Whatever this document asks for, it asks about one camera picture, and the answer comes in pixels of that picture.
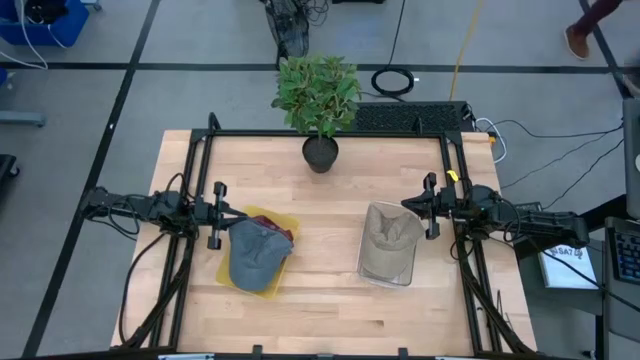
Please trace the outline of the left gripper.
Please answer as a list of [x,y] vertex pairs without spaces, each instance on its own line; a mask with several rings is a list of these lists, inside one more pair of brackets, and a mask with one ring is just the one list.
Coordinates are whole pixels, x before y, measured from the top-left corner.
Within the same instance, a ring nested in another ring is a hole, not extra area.
[[[207,239],[208,249],[220,249],[221,240],[219,233],[221,231],[219,222],[223,219],[222,205],[224,203],[224,196],[227,193],[227,186],[222,182],[214,183],[214,203],[208,203],[203,200],[202,197],[195,200],[194,205],[194,217],[199,226],[209,226],[211,228],[211,235]],[[232,216],[234,219],[227,219],[224,221],[224,230],[229,230],[232,226],[237,225],[243,221],[246,221],[247,214],[226,206],[225,213]]]

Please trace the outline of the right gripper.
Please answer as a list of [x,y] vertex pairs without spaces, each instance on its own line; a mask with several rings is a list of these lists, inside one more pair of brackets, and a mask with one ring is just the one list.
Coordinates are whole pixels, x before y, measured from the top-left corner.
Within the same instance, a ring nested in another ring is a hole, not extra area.
[[437,179],[435,173],[428,173],[423,180],[425,191],[417,196],[403,200],[403,203],[423,203],[423,204],[402,204],[404,208],[416,215],[425,215],[428,221],[426,230],[427,239],[436,239],[440,235],[440,225],[437,223],[438,216],[449,218],[456,206],[456,195],[454,187],[444,187],[436,191]]

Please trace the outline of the blue-grey baseball hat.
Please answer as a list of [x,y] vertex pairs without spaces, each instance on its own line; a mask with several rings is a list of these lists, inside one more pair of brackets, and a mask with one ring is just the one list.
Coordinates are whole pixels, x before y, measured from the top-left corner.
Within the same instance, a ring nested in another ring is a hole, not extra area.
[[254,217],[232,226],[229,236],[231,281],[250,292],[267,289],[294,247],[294,241],[262,226]]

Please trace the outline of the maroon baseball hat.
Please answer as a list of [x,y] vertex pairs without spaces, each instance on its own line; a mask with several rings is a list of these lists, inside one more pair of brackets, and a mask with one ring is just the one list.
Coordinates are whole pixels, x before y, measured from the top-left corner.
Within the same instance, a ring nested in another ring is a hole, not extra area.
[[254,217],[254,220],[257,221],[259,224],[261,224],[262,226],[276,231],[280,234],[282,234],[283,236],[285,236],[290,242],[294,241],[294,237],[293,234],[290,230],[286,230],[281,228],[279,225],[277,225],[276,223],[274,223],[272,220],[270,220],[268,217],[260,215],[260,216],[256,216]]

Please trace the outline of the translucent yellow plastic bin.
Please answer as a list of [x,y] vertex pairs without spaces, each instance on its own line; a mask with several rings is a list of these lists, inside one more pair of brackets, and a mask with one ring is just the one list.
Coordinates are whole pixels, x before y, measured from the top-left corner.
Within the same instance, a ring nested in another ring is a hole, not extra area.
[[[296,241],[299,238],[299,227],[300,227],[300,222],[295,218],[292,217],[290,215],[284,215],[284,214],[280,214],[271,210],[267,210],[265,208],[262,207],[258,207],[255,205],[247,205],[243,208],[243,212],[246,213],[248,215],[248,218],[251,217],[255,217],[255,216],[266,216],[268,218],[270,218],[273,222],[275,222],[277,225],[279,225],[280,227],[286,229],[286,230],[290,230],[293,233],[294,236],[294,247],[293,247],[293,251],[292,254],[294,252],[294,248],[296,245]],[[242,290],[240,288],[238,288],[232,281],[230,278],[230,274],[229,274],[229,263],[230,263],[230,250],[231,250],[231,242],[230,242],[230,248],[229,250],[226,252],[226,254],[223,256],[216,275],[215,275],[215,280],[217,283],[227,286],[227,287],[231,287],[234,288],[236,290],[251,294],[251,295],[255,295],[257,297],[263,298],[263,299],[273,299],[276,294],[279,292],[279,288],[283,279],[283,276],[285,274],[285,269],[288,265],[288,260],[289,257],[292,255],[289,255],[282,263],[279,271],[277,272],[276,276],[273,278],[273,280],[271,281],[271,283],[269,284],[269,286],[267,287],[266,290],[261,291],[261,292],[250,292],[250,291],[245,291]]]

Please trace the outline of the black perforated box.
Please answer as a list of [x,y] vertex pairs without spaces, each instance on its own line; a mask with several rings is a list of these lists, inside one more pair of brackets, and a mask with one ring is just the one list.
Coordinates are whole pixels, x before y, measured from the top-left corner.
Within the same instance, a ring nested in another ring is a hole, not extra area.
[[363,102],[352,125],[354,131],[427,132],[474,131],[475,116],[468,103]]

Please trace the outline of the green potted plant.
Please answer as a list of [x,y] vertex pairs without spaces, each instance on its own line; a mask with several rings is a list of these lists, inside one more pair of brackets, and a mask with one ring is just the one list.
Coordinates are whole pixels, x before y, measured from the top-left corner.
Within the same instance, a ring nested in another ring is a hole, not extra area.
[[273,108],[287,126],[307,137],[302,154],[310,169],[328,172],[339,154],[334,136],[352,128],[361,84],[357,66],[342,57],[289,57],[279,63]]

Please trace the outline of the white booklet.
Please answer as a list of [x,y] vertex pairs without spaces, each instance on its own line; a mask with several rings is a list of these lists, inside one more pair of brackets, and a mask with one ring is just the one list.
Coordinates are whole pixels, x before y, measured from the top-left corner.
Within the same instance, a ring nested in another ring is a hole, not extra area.
[[538,258],[546,288],[597,289],[591,258],[583,248],[558,245],[539,253]]

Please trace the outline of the black mesh stand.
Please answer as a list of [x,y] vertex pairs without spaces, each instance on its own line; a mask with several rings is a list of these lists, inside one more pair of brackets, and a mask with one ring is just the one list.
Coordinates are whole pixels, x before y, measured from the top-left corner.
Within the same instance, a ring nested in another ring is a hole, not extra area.
[[276,44],[276,61],[305,57],[309,51],[311,26],[324,24],[328,0],[260,0]]

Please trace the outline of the black keyboard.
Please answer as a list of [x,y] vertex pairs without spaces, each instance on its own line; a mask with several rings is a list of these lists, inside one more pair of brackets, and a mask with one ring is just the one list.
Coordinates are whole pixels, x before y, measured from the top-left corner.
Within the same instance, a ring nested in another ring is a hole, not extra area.
[[640,224],[608,217],[605,228],[614,277],[640,285]]

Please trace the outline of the person's shoe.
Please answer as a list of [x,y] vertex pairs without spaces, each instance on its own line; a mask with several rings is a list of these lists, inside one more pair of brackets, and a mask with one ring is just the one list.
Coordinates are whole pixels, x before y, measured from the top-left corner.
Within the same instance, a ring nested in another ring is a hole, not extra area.
[[566,28],[564,35],[569,51],[579,60],[586,60],[590,55],[586,37],[577,34],[572,26]]

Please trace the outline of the black caster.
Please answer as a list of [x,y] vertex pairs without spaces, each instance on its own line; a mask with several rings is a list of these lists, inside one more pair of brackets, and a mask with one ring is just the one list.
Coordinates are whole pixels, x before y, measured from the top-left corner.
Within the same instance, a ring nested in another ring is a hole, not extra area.
[[0,154],[0,180],[15,178],[20,174],[16,165],[17,158],[9,154]]

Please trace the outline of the grey stand foot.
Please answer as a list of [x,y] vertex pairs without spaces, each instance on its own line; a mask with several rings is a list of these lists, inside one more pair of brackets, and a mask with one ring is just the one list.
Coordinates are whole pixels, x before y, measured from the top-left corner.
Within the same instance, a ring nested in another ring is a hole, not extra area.
[[0,124],[44,127],[46,125],[46,116],[37,112],[0,111]]

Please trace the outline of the blue storage bin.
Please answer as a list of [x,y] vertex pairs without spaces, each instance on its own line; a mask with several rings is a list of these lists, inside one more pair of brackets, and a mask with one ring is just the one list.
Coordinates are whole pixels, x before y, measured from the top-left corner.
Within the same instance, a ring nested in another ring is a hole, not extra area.
[[80,0],[60,1],[64,1],[67,12],[58,16],[53,23],[33,23],[25,15],[25,23],[21,25],[15,4],[20,0],[0,0],[0,38],[11,45],[73,46],[89,17],[89,11]]

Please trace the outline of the person's leg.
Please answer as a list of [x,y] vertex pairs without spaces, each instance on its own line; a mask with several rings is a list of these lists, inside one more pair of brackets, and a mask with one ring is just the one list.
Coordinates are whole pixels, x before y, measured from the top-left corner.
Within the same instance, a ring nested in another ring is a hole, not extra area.
[[596,0],[589,9],[572,25],[575,33],[589,35],[598,23],[613,13],[624,0]]

